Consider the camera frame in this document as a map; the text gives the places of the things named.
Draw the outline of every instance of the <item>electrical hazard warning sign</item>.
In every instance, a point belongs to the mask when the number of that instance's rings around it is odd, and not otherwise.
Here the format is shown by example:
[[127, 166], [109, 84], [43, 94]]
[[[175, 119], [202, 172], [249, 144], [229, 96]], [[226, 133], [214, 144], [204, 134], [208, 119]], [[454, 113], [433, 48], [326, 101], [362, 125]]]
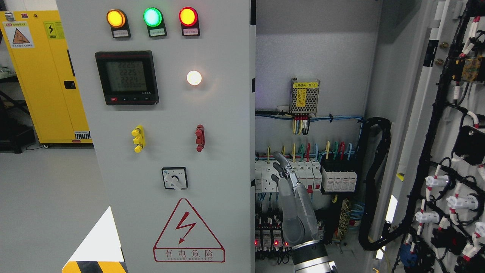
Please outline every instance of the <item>electrical hazard warning sign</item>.
[[34, 47], [32, 35], [27, 22], [3, 22], [3, 27], [11, 48]]
[[153, 255], [157, 262], [226, 261], [226, 251], [190, 202], [181, 198], [162, 230]]
[[47, 38], [49, 39], [65, 39], [64, 28], [61, 21], [45, 21]]

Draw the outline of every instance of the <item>red lightning bolt symbol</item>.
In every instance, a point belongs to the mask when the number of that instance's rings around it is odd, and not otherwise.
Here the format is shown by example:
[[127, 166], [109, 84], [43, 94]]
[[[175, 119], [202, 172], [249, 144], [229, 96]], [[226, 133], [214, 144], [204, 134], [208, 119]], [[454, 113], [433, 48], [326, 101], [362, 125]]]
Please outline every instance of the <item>red lightning bolt symbol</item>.
[[183, 241], [185, 241], [185, 237], [187, 236], [187, 234], [194, 228], [195, 224], [197, 224], [196, 222], [195, 223], [191, 223], [191, 224], [187, 224], [187, 225], [181, 225], [185, 219], [187, 219], [187, 217], [189, 216], [189, 212], [186, 211], [185, 214], [183, 215], [182, 219], [180, 219], [180, 222], [178, 222], [178, 225], [175, 229], [180, 229], [180, 228], [184, 228], [184, 227], [190, 227], [189, 230], [187, 230], [187, 233], [183, 236], [183, 238], [180, 238], [180, 240], [178, 240], [178, 244], [181, 244]]

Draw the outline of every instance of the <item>digital power meter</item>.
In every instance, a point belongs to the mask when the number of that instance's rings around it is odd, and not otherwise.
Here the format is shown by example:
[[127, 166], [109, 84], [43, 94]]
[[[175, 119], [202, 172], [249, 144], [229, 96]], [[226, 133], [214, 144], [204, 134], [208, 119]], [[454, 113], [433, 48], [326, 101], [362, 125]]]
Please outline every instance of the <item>digital power meter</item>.
[[107, 105], [159, 102], [151, 51], [101, 51], [95, 56]]

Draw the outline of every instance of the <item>robotic hand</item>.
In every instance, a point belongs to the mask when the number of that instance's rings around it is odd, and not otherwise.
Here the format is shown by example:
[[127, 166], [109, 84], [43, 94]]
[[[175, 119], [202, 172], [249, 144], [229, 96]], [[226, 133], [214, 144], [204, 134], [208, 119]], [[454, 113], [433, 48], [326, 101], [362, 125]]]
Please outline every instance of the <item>robotic hand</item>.
[[279, 199], [283, 210], [283, 237], [292, 249], [296, 273], [337, 273], [337, 268], [328, 264], [325, 245], [318, 239], [318, 224], [310, 197], [305, 186], [289, 161], [279, 152], [273, 154], [273, 167], [281, 178], [272, 175], [278, 185]]

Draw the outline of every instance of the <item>yellow storage cabinet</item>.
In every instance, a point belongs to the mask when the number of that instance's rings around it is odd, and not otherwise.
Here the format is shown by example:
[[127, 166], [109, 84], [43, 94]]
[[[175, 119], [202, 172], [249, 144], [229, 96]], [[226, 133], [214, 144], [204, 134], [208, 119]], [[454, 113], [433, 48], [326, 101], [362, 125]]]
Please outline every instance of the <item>yellow storage cabinet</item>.
[[14, 12], [1, 31], [40, 143], [92, 143], [58, 11]]

